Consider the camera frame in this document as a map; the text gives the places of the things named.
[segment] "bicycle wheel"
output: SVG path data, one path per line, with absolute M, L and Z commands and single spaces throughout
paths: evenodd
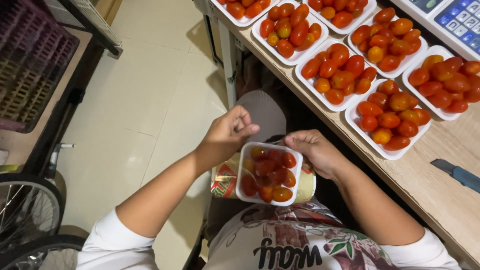
M 0 270 L 73 270 L 85 240 L 62 234 L 18 245 L 0 255 Z
M 64 208 L 60 192 L 49 181 L 28 174 L 0 174 L 0 254 L 56 234 Z

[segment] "hand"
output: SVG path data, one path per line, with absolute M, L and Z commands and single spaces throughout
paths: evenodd
M 285 145 L 307 157 L 315 171 L 325 179 L 335 180 L 338 170 L 349 163 L 338 149 L 318 130 L 301 130 L 288 134 Z
M 212 168 L 231 158 L 249 137 L 259 131 L 260 127 L 252 124 L 248 111 L 237 105 L 213 120 L 196 151 Z

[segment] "person's left hand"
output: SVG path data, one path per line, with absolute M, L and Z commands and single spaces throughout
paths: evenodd
M 196 152 L 207 159 L 208 166 L 214 167 L 231 158 L 258 131 L 260 127 L 252 124 L 248 111 L 237 105 L 213 120 Z

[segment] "button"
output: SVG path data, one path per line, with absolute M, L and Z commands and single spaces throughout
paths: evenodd
M 480 47 L 480 38 L 476 37 L 470 42 L 470 46 L 474 49 Z
M 463 7 L 468 6 L 470 3 L 472 3 L 472 0 L 460 0 L 459 4 L 462 5 Z
M 469 17 L 470 17 L 470 13 L 468 13 L 467 11 L 462 11 L 462 12 L 460 12 L 459 15 L 457 15 L 455 17 L 455 19 L 457 19 L 459 22 L 462 23 L 462 22 L 466 21 Z
M 473 28 L 472 31 L 475 32 L 475 34 L 480 34 L 480 23 L 476 24 Z
M 457 37 L 461 37 L 464 33 L 467 32 L 467 28 L 463 25 L 460 25 L 457 29 L 455 29 L 455 31 L 453 31 L 453 33 L 457 36 Z
M 455 15 L 459 14 L 460 11 L 462 11 L 462 10 L 460 9 L 459 6 L 453 6 L 453 7 L 450 9 L 449 12 L 450 12 L 450 14 L 452 14 L 453 16 L 455 16 Z
M 476 25 L 478 23 L 478 19 L 476 19 L 475 17 L 471 16 L 470 18 L 468 18 L 468 20 L 466 20 L 463 24 L 466 25 L 468 28 L 472 28 L 474 25 Z
M 450 21 L 450 22 L 446 25 L 446 27 L 447 27 L 447 29 L 449 29 L 450 31 L 453 31 L 453 30 L 455 30 L 455 28 L 457 28 L 459 25 L 460 25 L 459 22 L 457 22 L 456 20 L 452 20 L 452 21 Z
M 467 31 L 463 36 L 462 40 L 469 43 L 475 37 L 475 33 L 472 31 Z
M 453 17 L 450 14 L 444 14 L 440 19 L 437 19 L 438 23 L 441 25 L 445 25 L 451 20 L 453 20 Z
M 475 13 L 480 9 L 480 3 L 477 1 L 473 1 L 468 7 L 467 10 L 470 11 L 471 13 Z

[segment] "blue knife handle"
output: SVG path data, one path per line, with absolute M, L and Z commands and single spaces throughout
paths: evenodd
M 467 186 L 480 193 L 480 178 L 471 172 L 455 166 L 453 168 L 452 177 L 459 181 L 462 185 Z

